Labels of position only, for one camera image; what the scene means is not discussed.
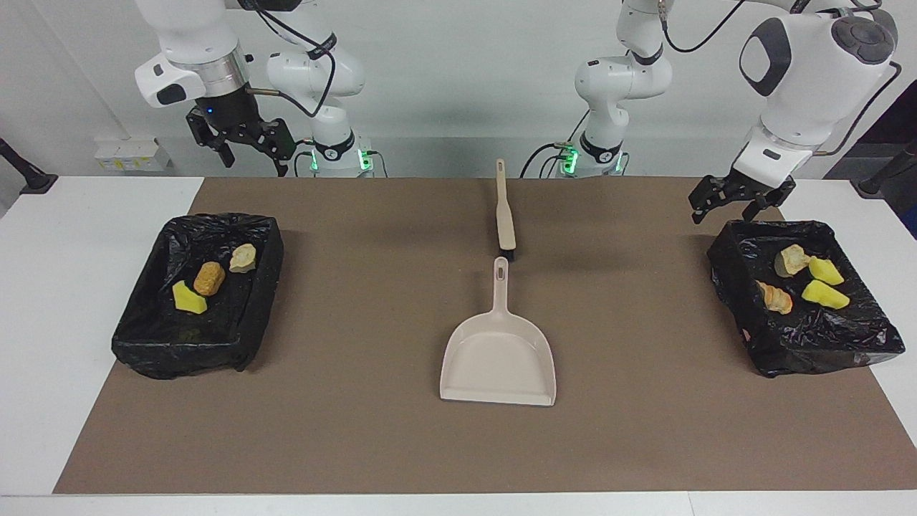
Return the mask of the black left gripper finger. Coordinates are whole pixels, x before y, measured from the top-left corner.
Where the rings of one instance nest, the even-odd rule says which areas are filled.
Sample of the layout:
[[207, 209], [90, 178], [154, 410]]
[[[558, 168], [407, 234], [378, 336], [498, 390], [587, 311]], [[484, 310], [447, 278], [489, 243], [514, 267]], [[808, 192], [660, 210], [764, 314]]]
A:
[[760, 215], [763, 210], [771, 208], [775, 201], [775, 195], [776, 192], [755, 193], [753, 199], [742, 212], [742, 219], [744, 221], [752, 221]]
[[721, 208], [733, 202], [728, 189], [729, 176], [716, 177], [708, 174], [701, 178], [697, 186], [688, 195], [692, 208], [692, 222], [700, 225], [711, 210]]

